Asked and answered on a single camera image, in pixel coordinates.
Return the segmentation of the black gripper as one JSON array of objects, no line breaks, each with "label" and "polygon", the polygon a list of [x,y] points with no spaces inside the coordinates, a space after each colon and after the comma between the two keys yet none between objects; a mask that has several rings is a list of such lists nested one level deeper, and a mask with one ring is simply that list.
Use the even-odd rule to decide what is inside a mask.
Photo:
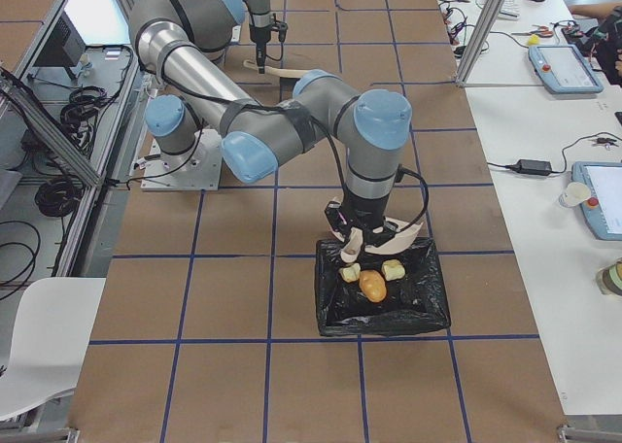
[{"label": "black gripper", "polygon": [[363,198],[353,192],[344,194],[344,201],[331,200],[325,215],[332,234],[340,241],[348,240],[352,231],[360,229],[365,242],[389,242],[399,234],[398,224],[389,222],[385,210],[389,194],[379,198]]},{"label": "black gripper", "polygon": [[272,33],[278,34],[278,40],[283,45],[287,38],[288,25],[276,18],[275,14],[250,13],[249,20],[250,38],[256,45],[256,64],[259,72],[265,71],[267,44],[271,40]]}]

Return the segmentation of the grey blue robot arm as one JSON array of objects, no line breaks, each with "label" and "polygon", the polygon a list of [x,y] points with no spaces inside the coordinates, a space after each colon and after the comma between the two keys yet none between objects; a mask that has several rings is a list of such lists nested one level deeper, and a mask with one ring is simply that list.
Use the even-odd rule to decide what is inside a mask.
[{"label": "grey blue robot arm", "polygon": [[136,0],[129,36],[141,65],[179,89],[220,133],[223,158],[238,180],[261,180],[323,139],[342,143],[347,159],[337,169],[343,200],[328,206],[333,233],[380,250],[394,242],[410,244],[419,223],[385,215],[409,136],[408,100],[386,89],[357,92],[315,69],[297,81],[290,100],[262,106],[211,59],[242,23],[249,24],[257,63],[263,65],[278,30],[270,0]]},{"label": "grey blue robot arm", "polygon": [[249,14],[250,39],[256,48],[256,64],[260,74],[265,73],[266,59],[273,59],[267,54],[267,45],[273,33],[278,35],[281,46],[284,45],[288,25],[279,20],[271,11],[271,0],[243,0]]}]

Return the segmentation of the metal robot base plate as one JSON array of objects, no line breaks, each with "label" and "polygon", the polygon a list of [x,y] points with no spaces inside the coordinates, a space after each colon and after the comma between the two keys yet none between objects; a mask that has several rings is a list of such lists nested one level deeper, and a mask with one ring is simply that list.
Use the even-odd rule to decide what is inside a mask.
[{"label": "metal robot base plate", "polygon": [[163,153],[153,139],[150,152],[158,157],[146,163],[141,190],[217,190],[223,163],[221,136],[214,129],[203,129],[195,138],[198,144],[179,155]]}]

